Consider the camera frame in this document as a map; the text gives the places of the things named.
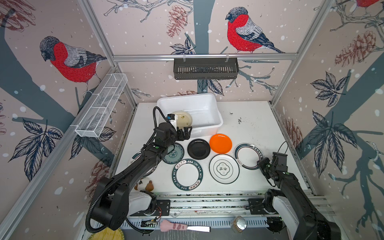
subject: black metal basket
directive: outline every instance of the black metal basket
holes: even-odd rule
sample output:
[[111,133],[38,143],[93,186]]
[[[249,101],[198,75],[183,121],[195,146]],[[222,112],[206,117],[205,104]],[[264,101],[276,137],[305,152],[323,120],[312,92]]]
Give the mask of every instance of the black metal basket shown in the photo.
[[177,80],[235,79],[237,58],[175,58],[173,72]]

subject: black plate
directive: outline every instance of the black plate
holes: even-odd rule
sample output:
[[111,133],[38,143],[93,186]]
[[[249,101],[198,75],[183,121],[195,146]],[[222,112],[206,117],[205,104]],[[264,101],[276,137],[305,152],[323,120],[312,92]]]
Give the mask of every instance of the black plate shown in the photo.
[[188,144],[187,151],[191,158],[196,160],[203,160],[210,154],[211,147],[206,140],[195,139]]

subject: white wire basket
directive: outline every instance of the white wire basket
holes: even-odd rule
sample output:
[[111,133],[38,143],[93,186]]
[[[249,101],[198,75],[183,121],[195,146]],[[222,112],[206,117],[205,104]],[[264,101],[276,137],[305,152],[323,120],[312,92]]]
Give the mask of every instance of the white wire basket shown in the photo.
[[99,137],[128,79],[125,74],[113,73],[87,113],[76,127],[80,137]]

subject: orange plate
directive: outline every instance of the orange plate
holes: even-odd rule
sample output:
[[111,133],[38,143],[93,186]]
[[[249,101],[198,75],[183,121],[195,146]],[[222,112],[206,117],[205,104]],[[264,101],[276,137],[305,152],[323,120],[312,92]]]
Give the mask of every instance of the orange plate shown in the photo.
[[227,135],[218,133],[211,137],[209,146],[215,153],[226,154],[232,149],[232,141]]

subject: wire basket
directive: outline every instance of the wire basket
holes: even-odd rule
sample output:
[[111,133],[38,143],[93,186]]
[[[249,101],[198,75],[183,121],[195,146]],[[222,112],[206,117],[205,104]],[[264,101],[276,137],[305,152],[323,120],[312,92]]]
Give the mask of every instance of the wire basket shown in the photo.
[[91,107],[76,127],[80,137],[99,137],[128,79],[125,74],[113,73]]
[[176,80],[236,79],[237,58],[175,58],[173,73]]

